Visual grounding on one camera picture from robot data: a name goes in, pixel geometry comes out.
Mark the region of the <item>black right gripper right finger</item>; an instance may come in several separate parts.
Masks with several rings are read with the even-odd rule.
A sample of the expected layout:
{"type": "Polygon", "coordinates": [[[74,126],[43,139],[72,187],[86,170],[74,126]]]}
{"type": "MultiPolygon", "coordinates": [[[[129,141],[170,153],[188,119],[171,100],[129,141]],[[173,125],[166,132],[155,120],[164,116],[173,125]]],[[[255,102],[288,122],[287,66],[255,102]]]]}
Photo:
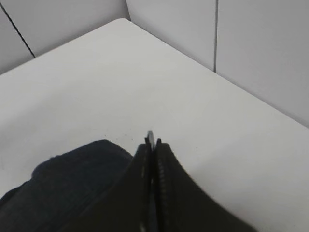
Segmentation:
{"type": "Polygon", "coordinates": [[[254,232],[194,182],[160,139],[154,151],[154,187],[160,232],[254,232]]]}

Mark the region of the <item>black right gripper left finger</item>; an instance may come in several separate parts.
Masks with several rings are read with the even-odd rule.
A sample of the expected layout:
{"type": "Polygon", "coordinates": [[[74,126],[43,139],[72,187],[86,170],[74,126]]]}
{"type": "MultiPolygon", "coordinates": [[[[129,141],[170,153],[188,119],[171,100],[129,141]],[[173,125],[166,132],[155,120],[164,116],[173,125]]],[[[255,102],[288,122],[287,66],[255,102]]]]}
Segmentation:
{"type": "Polygon", "coordinates": [[[85,212],[62,228],[63,232],[149,232],[149,138],[138,146],[120,180],[85,212]]]}

